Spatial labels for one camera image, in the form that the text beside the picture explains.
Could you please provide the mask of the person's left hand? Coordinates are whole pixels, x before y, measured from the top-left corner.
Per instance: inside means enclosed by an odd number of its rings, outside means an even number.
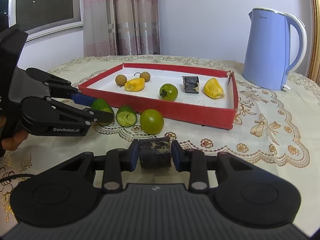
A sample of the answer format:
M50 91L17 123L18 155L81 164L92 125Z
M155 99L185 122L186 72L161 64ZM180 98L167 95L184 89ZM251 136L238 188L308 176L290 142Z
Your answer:
M1 128L3 129L1 135L5 135L1 139L1 145L6 151L15 151L29 136L29 133L23 129L17 132L16 126L17 123L14 119L1 116Z

